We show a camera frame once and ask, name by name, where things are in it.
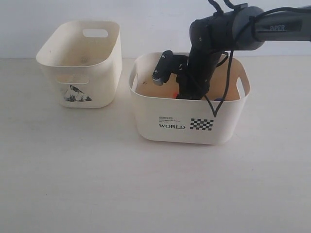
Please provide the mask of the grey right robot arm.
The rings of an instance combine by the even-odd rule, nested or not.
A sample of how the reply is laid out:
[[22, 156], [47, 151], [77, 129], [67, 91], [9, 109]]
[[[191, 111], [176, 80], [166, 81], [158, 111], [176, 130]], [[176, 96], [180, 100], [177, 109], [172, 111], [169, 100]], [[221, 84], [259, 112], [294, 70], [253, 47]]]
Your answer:
[[212, 75], [225, 51], [253, 51], [266, 41], [310, 41], [311, 7], [264, 11], [257, 6], [238, 6], [196, 19], [189, 34], [191, 49], [177, 97], [200, 100], [210, 90]]

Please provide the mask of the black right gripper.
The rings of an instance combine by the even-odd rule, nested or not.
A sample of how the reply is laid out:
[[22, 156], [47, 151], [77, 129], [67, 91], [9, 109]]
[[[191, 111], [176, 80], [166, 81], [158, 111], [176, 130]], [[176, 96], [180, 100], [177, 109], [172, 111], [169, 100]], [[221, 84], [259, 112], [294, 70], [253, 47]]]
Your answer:
[[222, 56], [222, 51], [202, 51], [192, 48], [188, 63], [182, 69], [179, 82], [179, 99], [201, 100], [209, 91], [211, 77]]

